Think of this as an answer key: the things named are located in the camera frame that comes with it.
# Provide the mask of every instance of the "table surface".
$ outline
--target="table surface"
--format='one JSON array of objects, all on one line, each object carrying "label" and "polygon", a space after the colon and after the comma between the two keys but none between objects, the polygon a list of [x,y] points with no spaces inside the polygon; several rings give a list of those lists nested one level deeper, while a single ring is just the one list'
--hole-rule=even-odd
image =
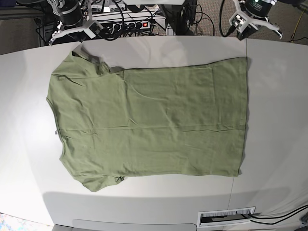
[{"label": "table surface", "polygon": [[[248,129],[239,177],[133,177],[95,193],[73,180],[59,161],[62,144],[46,102],[51,72],[78,45],[0,56],[0,212],[46,224],[52,218],[67,226],[74,219],[177,224],[196,223],[199,211],[255,206],[266,215],[307,202],[307,46],[163,36],[84,42],[82,49],[111,67],[187,66],[247,56],[249,68]],[[282,224],[296,226],[298,218]],[[264,226],[225,227],[251,228]]]}]

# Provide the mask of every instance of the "floor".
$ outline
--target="floor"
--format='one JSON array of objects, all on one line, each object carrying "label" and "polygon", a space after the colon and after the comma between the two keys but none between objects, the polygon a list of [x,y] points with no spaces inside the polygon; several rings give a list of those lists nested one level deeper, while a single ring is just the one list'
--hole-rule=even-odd
[{"label": "floor", "polygon": [[0,231],[52,231],[52,226],[0,213]]},{"label": "floor", "polygon": [[[212,18],[216,30],[215,35],[220,36],[218,29],[218,13],[220,9],[220,1],[198,0],[198,3],[202,6],[203,12]],[[234,11],[235,7],[233,1],[226,0],[222,16],[223,31],[228,30],[228,19],[232,16]],[[294,28],[301,13],[302,10],[281,2],[278,2],[275,7],[272,7],[269,13],[269,20],[270,22],[276,23],[281,27],[281,31],[283,32],[283,38],[281,41],[290,40],[290,37],[293,34]],[[303,17],[296,31],[295,39],[308,37],[307,23],[308,11],[303,14]],[[39,43],[38,36],[35,33],[35,26],[36,25],[33,19],[14,19],[0,21],[0,55],[38,47]],[[203,18],[201,23],[198,25],[197,34],[200,36],[212,35],[212,25],[205,18]],[[262,28],[260,31],[253,34],[250,38],[279,41],[278,36],[266,28]],[[308,45],[308,39],[295,41],[294,43]]]}]

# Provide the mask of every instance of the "green t-shirt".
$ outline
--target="green t-shirt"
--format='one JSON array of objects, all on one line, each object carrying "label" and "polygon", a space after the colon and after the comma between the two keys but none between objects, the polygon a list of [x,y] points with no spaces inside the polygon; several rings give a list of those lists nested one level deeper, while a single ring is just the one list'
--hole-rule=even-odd
[{"label": "green t-shirt", "polygon": [[246,58],[111,73],[71,53],[47,100],[60,158],[91,191],[124,177],[237,176],[247,110]]}]

